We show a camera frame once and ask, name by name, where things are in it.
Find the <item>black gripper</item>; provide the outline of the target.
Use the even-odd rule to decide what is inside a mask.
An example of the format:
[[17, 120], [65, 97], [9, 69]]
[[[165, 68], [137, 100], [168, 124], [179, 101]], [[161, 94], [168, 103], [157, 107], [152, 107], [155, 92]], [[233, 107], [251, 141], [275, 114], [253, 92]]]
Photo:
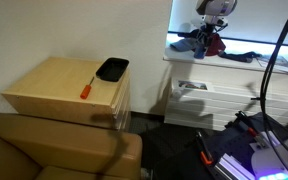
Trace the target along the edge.
[[213, 40], [215, 26], [211, 24], [205, 24], [200, 28], [200, 32], [197, 35], [198, 42], [204, 47], [209, 47]]

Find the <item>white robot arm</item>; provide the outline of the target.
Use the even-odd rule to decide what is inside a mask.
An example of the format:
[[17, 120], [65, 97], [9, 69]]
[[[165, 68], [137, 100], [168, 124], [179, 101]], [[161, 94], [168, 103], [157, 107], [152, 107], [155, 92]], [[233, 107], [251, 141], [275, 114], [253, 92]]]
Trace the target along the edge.
[[237, 5], [237, 0], [198, 0], [196, 12], [203, 16], [206, 25], [203, 30], [204, 46], [209, 47], [212, 41], [212, 34], [216, 27], [224, 29], [228, 26], [226, 16], [230, 15]]

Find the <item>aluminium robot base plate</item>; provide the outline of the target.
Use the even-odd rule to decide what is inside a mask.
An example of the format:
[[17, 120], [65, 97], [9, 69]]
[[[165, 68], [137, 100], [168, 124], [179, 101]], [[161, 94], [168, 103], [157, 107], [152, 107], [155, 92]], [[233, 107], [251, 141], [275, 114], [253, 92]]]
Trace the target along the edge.
[[214, 169], [225, 180], [288, 180], [288, 139], [280, 142], [272, 133], [262, 133], [266, 148], [249, 146], [254, 152], [248, 157], [251, 169], [248, 170], [235, 156], [224, 154]]

